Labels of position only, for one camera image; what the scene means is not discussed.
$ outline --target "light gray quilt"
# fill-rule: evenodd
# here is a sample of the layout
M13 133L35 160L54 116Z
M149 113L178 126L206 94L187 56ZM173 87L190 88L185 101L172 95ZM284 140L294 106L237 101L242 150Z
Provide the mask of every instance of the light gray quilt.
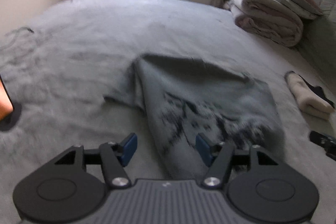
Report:
M130 177L167 177L145 116L103 98L145 52L199 58L266 82L285 133L285 160L320 191L313 221L335 220L336 163L308 140L284 74L294 70L325 86L297 52L241 30L228 11L180 0L67 0L29 27L35 33L21 30L13 43L9 34L0 46L1 75L23 104L18 125L0 133L1 223L19 220L11 197L18 181L76 143L95 148L136 132ZM333 131L334 116L331 124L306 118L317 131Z

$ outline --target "folded blanket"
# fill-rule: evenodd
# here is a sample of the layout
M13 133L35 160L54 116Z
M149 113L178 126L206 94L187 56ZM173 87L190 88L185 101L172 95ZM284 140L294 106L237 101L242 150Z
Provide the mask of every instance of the folded blanket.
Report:
M235 24L286 46L296 45L303 32L301 19L276 0L231 0Z
M283 156L283 131L266 83L202 59L144 55L105 98L147 114L155 145L174 179L201 179L207 171L195 149L204 133L239 149L258 144Z
M301 6L297 5L292 0L276 0L276 1L291 9L295 14L297 14L301 18L314 20L318 17L318 15L307 11L305 8L302 8Z

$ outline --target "black object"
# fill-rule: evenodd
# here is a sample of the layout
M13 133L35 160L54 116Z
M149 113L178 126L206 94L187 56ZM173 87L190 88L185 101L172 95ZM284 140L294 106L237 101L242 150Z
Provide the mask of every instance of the black object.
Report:
M235 150L199 134L197 150L210 166L201 185L194 180L137 180L122 166L137 148L135 134L120 144L84 150L73 146L24 178L13 201L28 223L302 223L318 204L316 187L261 147ZM85 172L101 164L105 184ZM248 172L229 182L233 165Z
M295 73L295 74L297 74L296 72L294 72L294 71L289 71L289 72L287 72L286 74L285 74L285 79L286 79L286 81L287 81L287 76L289 75L289 74L291 74L291 73ZM331 100L329 100L327 97L326 97L326 95L325 95L325 93L324 93L324 90L323 90L323 88L322 87L320 87L320 86L313 86L313 85L311 85L311 84L309 84L301 75L299 75L301 78L302 78L302 80L306 83L306 85L308 86L308 88L312 91L312 92L314 92L317 96L319 96L322 100L325 100L327 103L329 103L333 108L335 108L335 104L334 104L334 102L333 101L331 101Z
M10 100L12 106L13 106L13 111L7 115L4 119L0 121L0 131L8 131L11 128L13 128L17 121L20 119L21 116L21 111L22 111L22 105L18 102L12 101L11 97L9 96L6 86L2 80L2 77L0 76L0 81L2 83L2 86L8 96L8 99Z
M327 134L311 131L309 139L311 142L323 147L329 158L336 160L336 138Z

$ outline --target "folded comforter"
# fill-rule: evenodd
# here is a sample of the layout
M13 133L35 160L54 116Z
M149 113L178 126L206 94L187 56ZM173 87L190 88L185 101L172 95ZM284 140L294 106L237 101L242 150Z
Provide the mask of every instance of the folded comforter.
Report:
M302 37L301 19L276 0L230 0L229 9L237 26L283 46L292 47Z

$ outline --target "mattress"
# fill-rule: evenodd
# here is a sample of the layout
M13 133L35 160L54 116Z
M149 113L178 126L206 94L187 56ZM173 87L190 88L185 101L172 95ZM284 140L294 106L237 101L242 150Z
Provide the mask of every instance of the mattress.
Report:
M135 132L130 178L169 178L145 115L103 99L132 61L149 52L197 57L265 81L283 125L285 161L319 189L313 222L335 220L336 163L308 139L310 130L334 134L335 115L325 122L298 109L287 71L325 85L295 50L244 32L228 11L182 0L66 0L28 26L34 33L10 33L0 48L3 80L23 105L17 126L0 133L1 223L20 220L11 197L15 185L74 144L96 148ZM99 167L88 171L102 178Z

